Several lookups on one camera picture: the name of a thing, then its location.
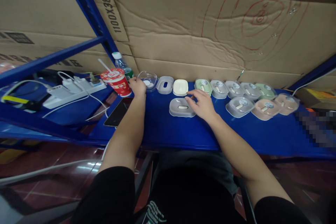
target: floor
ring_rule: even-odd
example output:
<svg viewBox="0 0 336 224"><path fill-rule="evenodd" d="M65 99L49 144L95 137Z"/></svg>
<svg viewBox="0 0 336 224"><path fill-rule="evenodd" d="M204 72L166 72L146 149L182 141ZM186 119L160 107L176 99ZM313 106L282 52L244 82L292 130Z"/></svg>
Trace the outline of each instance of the floor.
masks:
<svg viewBox="0 0 336 224"><path fill-rule="evenodd" d="M12 189L34 209L41 209L80 200L100 166L103 150L97 148L74 146L68 143L42 142L39 151L26 153L9 164L0 164L0 177L20 175L49 166L60 165L78 160L87 161L78 165L49 172L48 180L12 186ZM146 156L140 153L135 168L139 170ZM264 160L273 157L262 156ZM319 211L319 200L326 194L336 192L336 165L334 162L314 162L296 164L277 164L270 166L272 172L280 180L287 193L303 211L311 215L313 210ZM135 211L146 205L150 174L148 175ZM245 218L242 196L238 192L235 198L238 212Z"/></svg>

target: forearm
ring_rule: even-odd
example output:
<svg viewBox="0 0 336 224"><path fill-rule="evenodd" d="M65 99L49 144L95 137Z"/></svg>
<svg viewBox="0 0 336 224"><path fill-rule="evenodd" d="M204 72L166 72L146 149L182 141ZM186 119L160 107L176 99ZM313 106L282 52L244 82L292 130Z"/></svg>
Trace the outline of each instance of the forearm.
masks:
<svg viewBox="0 0 336 224"><path fill-rule="evenodd" d="M282 197L292 202L255 150L219 115L208 124L227 160L243 177L253 207L267 196Z"/></svg>
<svg viewBox="0 0 336 224"><path fill-rule="evenodd" d="M108 144L99 171L113 166L134 170L135 155L144 135L146 95L136 96Z"/></svg>
<svg viewBox="0 0 336 224"><path fill-rule="evenodd" d="M243 178L257 180L272 174L253 148L219 115L216 115L216 118L208 123L226 158Z"/></svg>

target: blue shelf frame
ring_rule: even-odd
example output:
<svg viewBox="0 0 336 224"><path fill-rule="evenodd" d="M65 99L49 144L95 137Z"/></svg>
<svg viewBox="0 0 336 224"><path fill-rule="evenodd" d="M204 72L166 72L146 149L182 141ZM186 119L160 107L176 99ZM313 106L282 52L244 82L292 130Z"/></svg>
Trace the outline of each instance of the blue shelf frame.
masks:
<svg viewBox="0 0 336 224"><path fill-rule="evenodd" d="M97 37L2 73L0 75L0 88L8 85L9 83L20 81L22 78L28 75L31 75L39 70L67 59L98 44L102 44L111 61L114 63L112 53L117 52L118 49L94 0L76 0L76 2L78 3ZM335 67L336 55L330 57L327 61L319 65L313 71L306 74L299 81L294 83L290 89L294 90L327 73ZM38 136L37 139L40 140L71 141L82 145L106 144L106 141L90 139L86 135L72 130L67 126L62 126L49 120L40 118L34 114L21 111L8 104L0 103L0 121L49 135Z"/></svg>

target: green soap dish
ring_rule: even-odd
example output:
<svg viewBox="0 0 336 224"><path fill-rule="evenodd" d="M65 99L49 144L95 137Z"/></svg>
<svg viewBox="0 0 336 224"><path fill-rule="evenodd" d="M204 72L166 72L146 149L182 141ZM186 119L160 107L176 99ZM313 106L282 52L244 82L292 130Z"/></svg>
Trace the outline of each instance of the green soap dish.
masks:
<svg viewBox="0 0 336 224"><path fill-rule="evenodd" d="M195 89L201 89L208 93L209 96L211 96L212 93L212 87L210 85L210 81L207 79L196 79L195 81Z"/></svg>
<svg viewBox="0 0 336 224"><path fill-rule="evenodd" d="M277 96L276 91L266 84L256 83L255 86L257 87L261 95L259 97L260 100L261 99L273 100Z"/></svg>

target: bottle cap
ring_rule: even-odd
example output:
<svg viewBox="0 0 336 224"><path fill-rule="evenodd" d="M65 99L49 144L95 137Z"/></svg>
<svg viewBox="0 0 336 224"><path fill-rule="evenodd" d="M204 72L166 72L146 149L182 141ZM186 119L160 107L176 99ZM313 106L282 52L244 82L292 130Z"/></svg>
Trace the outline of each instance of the bottle cap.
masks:
<svg viewBox="0 0 336 224"><path fill-rule="evenodd" d="M121 58L121 53L120 52L115 52L115 53L113 52L112 56L113 56L114 59L118 60L118 59Z"/></svg>

